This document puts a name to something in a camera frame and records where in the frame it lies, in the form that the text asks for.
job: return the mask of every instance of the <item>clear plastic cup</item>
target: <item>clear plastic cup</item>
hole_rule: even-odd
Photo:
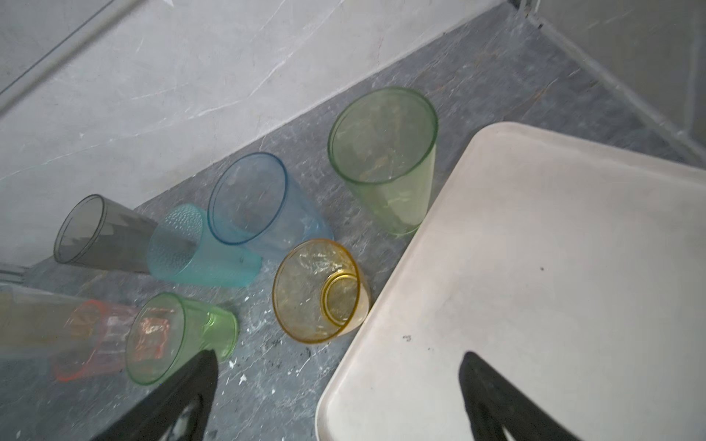
[[[127,340],[127,371],[137,384],[151,385],[204,349],[213,349],[219,362],[227,360],[237,339],[238,322],[230,312],[163,292],[135,319]]]
[[[148,247],[152,276],[201,286],[247,286],[260,272],[262,258],[241,246],[217,241],[206,212],[183,204],[167,214]]]
[[[219,241],[275,260],[310,238],[333,238],[282,161],[261,152],[238,159],[220,177],[208,201],[208,226]]]
[[[338,116],[328,158],[383,229],[408,234],[429,209],[437,132],[427,98],[402,87],[375,90]]]
[[[59,381],[117,372],[138,311],[0,284],[0,358],[48,358]]]
[[[0,284],[0,358],[48,357],[84,344],[64,328],[84,298]]]
[[[285,332],[301,343],[322,343],[362,325],[370,288],[348,250],[328,239],[298,245],[282,261],[272,290]]]
[[[80,201],[54,242],[54,259],[99,270],[149,272],[147,246],[157,222],[101,195]]]

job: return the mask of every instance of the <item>gray marble floor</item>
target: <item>gray marble floor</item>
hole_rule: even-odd
[[[138,211],[159,219],[180,203],[205,207],[216,179],[237,157],[257,150],[273,152],[311,195],[337,240],[357,258],[377,297],[411,237],[392,237],[371,222],[330,167],[325,148],[339,112],[354,98],[388,85],[423,92],[438,111],[433,197],[471,137],[497,121],[519,121],[690,162],[515,9],[502,4],[164,192]],[[276,265],[266,262],[247,288],[204,289],[175,286],[147,275],[62,267],[45,261],[31,269],[28,284],[137,306],[169,290],[233,311],[241,324],[241,337],[231,360],[220,366],[206,439],[313,440],[318,398],[354,335],[318,346],[305,346],[287,337],[270,302]],[[0,373],[3,439],[15,439],[17,434],[22,440],[88,440],[150,390],[132,385],[122,374],[59,384],[39,362],[2,361]]]

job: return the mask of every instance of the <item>blue plastic cup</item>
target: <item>blue plastic cup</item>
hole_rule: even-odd
[[[147,249],[157,279],[201,286],[243,287],[260,272],[262,258],[217,241],[206,212],[193,204],[174,208],[155,229]]]
[[[219,241],[274,260],[309,239],[333,239],[313,203],[270,153],[252,153],[228,167],[208,201],[208,226]]]

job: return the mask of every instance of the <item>red plastic cup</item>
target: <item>red plastic cup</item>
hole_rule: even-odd
[[[64,324],[70,338],[79,343],[52,357],[54,377],[68,382],[122,371],[127,336],[139,312],[96,300],[82,303]]]

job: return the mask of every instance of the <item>green plastic cup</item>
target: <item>green plastic cup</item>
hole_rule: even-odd
[[[328,159],[387,232],[419,228],[429,209],[438,117],[418,92],[387,87],[360,97],[336,119]]]
[[[139,385],[166,380],[199,351],[227,360],[238,340],[238,321],[225,309],[174,293],[152,297],[137,315],[126,347],[128,375]]]
[[[201,286],[243,287],[260,272],[262,258],[219,242],[206,211],[183,204],[157,226],[147,249],[150,274],[160,280]]]

